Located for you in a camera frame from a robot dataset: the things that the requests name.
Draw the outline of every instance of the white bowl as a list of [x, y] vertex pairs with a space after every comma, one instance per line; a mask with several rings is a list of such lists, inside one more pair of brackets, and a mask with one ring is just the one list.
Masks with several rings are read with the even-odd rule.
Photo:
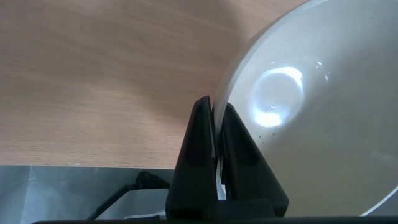
[[398, 1], [299, 6], [253, 37], [216, 95], [216, 130], [228, 100], [287, 215], [374, 209], [398, 184]]

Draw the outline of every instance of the wooden table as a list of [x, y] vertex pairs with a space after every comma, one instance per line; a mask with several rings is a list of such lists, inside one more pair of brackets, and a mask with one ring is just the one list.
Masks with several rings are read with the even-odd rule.
[[303, 0], [0, 1], [0, 164], [174, 168], [199, 97]]

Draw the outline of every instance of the black holder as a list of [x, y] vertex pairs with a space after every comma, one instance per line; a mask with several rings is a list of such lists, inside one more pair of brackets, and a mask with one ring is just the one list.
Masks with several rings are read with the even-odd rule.
[[[212, 114], [209, 96], [193, 105], [167, 196], [167, 219], [283, 217], [289, 200], [233, 106], [226, 107], [217, 145]], [[227, 200], [217, 197], [217, 161]]]

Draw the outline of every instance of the black cord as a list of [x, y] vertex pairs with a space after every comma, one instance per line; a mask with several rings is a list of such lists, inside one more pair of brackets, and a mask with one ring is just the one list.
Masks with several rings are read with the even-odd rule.
[[125, 193], [130, 190], [143, 190], [143, 189], [169, 189], [170, 184], [162, 180], [160, 177], [146, 171], [142, 171], [136, 178], [136, 184], [130, 184], [119, 189], [115, 194], [110, 196], [102, 205], [100, 205], [87, 220], [95, 220], [105, 210], [107, 210], [113, 203], [121, 198]]
[[95, 220], [99, 217], [105, 210], [107, 210], [113, 203], [115, 203], [119, 198], [121, 198], [125, 193], [129, 192], [130, 190], [137, 190], [138, 186], [136, 184], [126, 185], [119, 189], [115, 194], [110, 196], [102, 205], [100, 205], [94, 213], [92, 213], [87, 220]]

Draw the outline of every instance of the wooden surface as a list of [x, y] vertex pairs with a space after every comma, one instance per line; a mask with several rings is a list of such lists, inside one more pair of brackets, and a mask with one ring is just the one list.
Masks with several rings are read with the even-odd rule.
[[293, 0], [0, 0], [0, 164], [174, 168], [199, 97]]

